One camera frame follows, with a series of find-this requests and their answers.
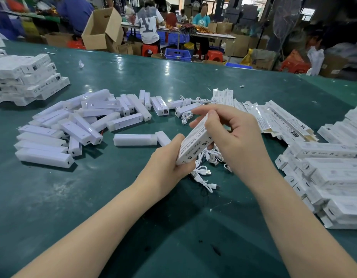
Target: green work table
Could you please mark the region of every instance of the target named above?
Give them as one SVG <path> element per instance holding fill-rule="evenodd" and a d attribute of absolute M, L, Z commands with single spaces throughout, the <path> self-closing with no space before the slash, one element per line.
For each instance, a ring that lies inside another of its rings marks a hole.
<path fill-rule="evenodd" d="M 83 147 L 68 170 L 22 164 L 14 155 L 17 127 L 60 100 L 107 88 L 116 96 L 145 89 L 168 102 L 180 95 L 211 98 L 213 88 L 229 88 L 241 102 L 272 99 L 315 131 L 341 121 L 353 108 L 289 73 L 6 44 L 8 54 L 55 53 L 51 59 L 71 85 L 26 107 L 0 104 L 0 277 L 19 271 L 128 187 L 155 150 L 115 147 L 113 133 L 106 131 L 104 142 Z M 114 133 L 163 130 L 172 139 L 190 132 L 173 111 L 162 117 L 151 113 L 151 121 Z M 286 148 L 271 135 L 263 138 L 272 160 Z M 223 165 L 205 165 L 212 175 L 203 178 L 221 188 L 209 194 L 191 178 L 183 179 L 131 228 L 101 277 L 288 277 L 252 193 Z M 357 261 L 357 231 L 330 232 Z"/>

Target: dark hair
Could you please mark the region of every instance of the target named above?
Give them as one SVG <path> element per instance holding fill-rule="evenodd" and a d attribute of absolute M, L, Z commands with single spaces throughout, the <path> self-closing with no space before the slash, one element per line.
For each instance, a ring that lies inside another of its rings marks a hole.
<path fill-rule="evenodd" d="M 155 7 L 154 1 L 152 1 L 152 0 L 146 0 L 144 7 L 145 7 L 145 8 L 147 8 L 147 7 Z"/>

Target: teal shirt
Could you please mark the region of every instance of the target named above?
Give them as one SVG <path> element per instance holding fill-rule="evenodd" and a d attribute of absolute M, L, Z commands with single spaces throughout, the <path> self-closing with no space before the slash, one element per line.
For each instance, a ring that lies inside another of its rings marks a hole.
<path fill-rule="evenodd" d="M 209 18 L 208 15 L 205 15 L 203 18 L 201 17 L 201 14 L 197 14 L 194 19 L 192 20 L 193 24 L 199 24 L 199 20 L 203 20 L 204 21 L 204 26 L 208 27 L 209 23 L 211 23 L 211 19 Z"/>

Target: forearm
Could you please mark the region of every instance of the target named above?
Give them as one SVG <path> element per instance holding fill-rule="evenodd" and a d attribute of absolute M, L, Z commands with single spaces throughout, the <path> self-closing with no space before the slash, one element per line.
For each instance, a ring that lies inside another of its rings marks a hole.
<path fill-rule="evenodd" d="M 146 183 L 133 183 L 15 277 L 98 277 L 131 226 L 155 202 Z"/>
<path fill-rule="evenodd" d="M 357 264 L 274 167 L 247 185 L 291 277 L 357 277 Z"/>

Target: hand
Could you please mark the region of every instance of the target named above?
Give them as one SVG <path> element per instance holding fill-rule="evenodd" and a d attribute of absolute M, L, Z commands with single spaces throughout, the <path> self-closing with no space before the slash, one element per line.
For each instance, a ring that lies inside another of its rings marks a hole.
<path fill-rule="evenodd" d="M 253 115 L 222 104 L 200 106 L 191 112 L 201 115 L 190 123 L 191 128 L 208 113 L 205 122 L 207 131 L 225 162 L 246 185 L 262 181 L 261 177 L 270 170 L 275 171 Z M 222 124 L 230 126 L 232 132 L 225 130 Z"/>
<path fill-rule="evenodd" d="M 151 186 L 156 201 L 166 196 L 183 177 L 195 169 L 195 160 L 176 166 L 184 139 L 184 135 L 178 134 L 168 145 L 158 148 L 136 179 L 142 185 Z"/>

